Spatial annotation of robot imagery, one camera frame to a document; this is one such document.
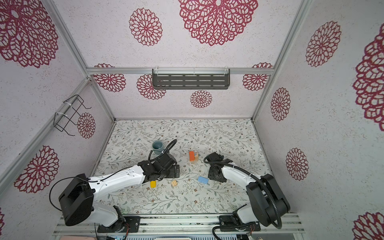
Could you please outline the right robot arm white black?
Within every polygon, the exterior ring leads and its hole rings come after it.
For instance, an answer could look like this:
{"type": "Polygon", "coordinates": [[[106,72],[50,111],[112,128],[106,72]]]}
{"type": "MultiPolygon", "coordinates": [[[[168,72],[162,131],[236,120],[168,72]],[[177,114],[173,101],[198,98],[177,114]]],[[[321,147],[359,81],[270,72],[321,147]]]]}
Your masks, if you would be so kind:
{"type": "Polygon", "coordinates": [[[290,204],[276,179],[270,175],[252,174],[218,153],[209,154],[204,163],[210,166],[208,178],[225,183],[231,181],[245,190],[249,203],[233,212],[236,228],[259,223],[276,229],[283,227],[282,216],[290,210],[290,204]]]}

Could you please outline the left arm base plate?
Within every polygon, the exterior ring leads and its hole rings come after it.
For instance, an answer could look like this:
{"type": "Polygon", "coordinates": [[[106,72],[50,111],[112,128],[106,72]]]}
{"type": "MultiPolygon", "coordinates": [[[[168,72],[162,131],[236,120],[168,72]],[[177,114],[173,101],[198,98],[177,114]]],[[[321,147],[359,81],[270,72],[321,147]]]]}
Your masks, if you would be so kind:
{"type": "Polygon", "coordinates": [[[124,221],[118,220],[110,227],[99,225],[97,233],[137,233],[140,227],[141,217],[125,217],[124,221]]]}

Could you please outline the red wood block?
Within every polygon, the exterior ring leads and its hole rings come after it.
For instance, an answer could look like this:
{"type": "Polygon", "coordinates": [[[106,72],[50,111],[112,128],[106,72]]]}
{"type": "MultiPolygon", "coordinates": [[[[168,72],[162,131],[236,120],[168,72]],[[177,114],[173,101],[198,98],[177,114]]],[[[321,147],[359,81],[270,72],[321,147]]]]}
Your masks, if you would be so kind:
{"type": "Polygon", "coordinates": [[[189,160],[190,162],[194,162],[196,160],[195,152],[189,151],[189,160]]]}

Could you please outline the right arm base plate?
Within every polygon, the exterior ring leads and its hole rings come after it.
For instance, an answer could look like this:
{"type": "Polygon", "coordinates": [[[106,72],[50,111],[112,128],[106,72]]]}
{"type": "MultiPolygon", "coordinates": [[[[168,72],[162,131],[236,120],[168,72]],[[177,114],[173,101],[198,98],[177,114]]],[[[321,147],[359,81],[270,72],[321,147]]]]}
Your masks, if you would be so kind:
{"type": "Polygon", "coordinates": [[[233,215],[220,215],[219,224],[221,232],[258,232],[261,230],[259,223],[246,225],[233,215]]]}

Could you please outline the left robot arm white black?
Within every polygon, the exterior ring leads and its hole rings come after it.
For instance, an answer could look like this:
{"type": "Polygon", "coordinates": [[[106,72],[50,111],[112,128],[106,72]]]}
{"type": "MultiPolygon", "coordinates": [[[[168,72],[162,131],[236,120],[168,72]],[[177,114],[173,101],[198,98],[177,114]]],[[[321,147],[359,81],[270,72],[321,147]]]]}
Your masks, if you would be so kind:
{"type": "Polygon", "coordinates": [[[70,183],[58,198],[58,209],[62,212],[65,225],[94,224],[103,233],[117,233],[127,229],[129,224],[119,207],[103,205],[100,198],[147,182],[178,178],[180,166],[170,154],[176,143],[177,140],[172,140],[155,158],[148,157],[146,161],[109,175],[88,178],[85,174],[79,174],[70,177],[70,183]]]}

